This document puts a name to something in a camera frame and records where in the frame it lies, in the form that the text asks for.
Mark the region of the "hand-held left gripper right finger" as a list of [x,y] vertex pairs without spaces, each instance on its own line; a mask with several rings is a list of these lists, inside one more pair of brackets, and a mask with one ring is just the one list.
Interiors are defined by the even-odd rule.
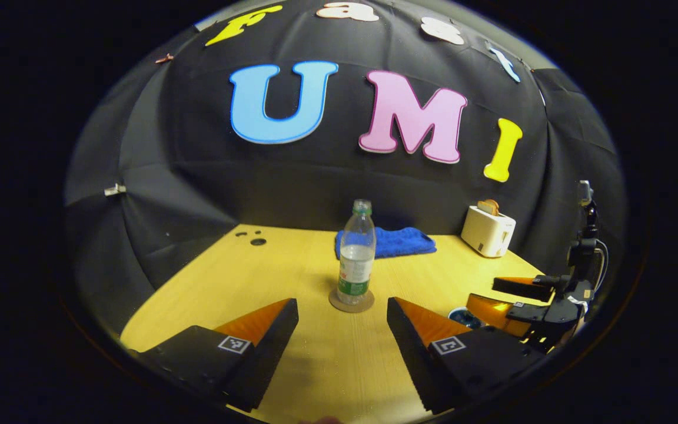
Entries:
[[519,381],[546,355],[493,326],[466,327],[398,296],[387,324],[425,410],[481,402]]

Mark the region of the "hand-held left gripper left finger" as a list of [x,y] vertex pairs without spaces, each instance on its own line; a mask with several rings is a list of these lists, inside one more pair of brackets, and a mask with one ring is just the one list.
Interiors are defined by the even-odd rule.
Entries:
[[207,402],[259,407],[298,324],[295,298],[271,303],[215,329],[193,325],[134,359]]

